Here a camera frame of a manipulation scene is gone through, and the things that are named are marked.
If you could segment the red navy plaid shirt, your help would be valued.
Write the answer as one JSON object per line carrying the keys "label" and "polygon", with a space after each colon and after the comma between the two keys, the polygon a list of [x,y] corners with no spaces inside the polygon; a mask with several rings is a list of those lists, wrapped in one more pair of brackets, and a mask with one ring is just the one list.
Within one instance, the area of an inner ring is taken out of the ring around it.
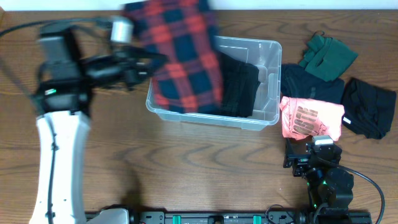
{"label": "red navy plaid shirt", "polygon": [[223,99],[216,18],[206,0],[149,0],[124,5],[142,46],[168,61],[152,78],[154,99],[178,113],[212,113]]}

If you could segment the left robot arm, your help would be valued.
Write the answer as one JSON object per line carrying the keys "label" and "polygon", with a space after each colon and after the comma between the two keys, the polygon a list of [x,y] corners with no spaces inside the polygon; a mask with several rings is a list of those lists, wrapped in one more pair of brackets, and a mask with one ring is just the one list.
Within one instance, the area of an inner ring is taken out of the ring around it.
{"label": "left robot arm", "polygon": [[90,105],[94,88],[123,82],[128,90],[152,76],[154,59],[162,54],[133,47],[133,24],[123,17],[108,19],[110,54],[83,58],[70,22],[54,22],[40,30],[46,60],[33,96],[39,116],[40,169],[37,199],[31,223],[135,223],[137,218],[122,206],[87,215],[83,203],[83,165],[86,139],[91,129]]}

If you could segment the black pants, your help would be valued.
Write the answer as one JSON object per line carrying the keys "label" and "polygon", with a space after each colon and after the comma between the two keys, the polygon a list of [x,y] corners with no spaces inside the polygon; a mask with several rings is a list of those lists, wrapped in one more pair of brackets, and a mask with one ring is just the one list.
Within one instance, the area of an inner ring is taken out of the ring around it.
{"label": "black pants", "polygon": [[223,100],[218,109],[208,114],[243,118],[252,116],[260,85],[259,69],[222,52],[218,53],[218,59],[223,76]]}

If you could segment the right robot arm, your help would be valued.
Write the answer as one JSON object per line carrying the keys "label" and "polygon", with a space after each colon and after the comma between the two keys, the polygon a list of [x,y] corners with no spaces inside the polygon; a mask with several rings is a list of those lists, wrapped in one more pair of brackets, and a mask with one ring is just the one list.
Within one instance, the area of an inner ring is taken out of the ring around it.
{"label": "right robot arm", "polygon": [[294,177],[307,181],[312,210],[343,213],[353,200],[354,177],[338,167],[342,149],[328,136],[314,136],[310,142],[285,140],[283,167]]}

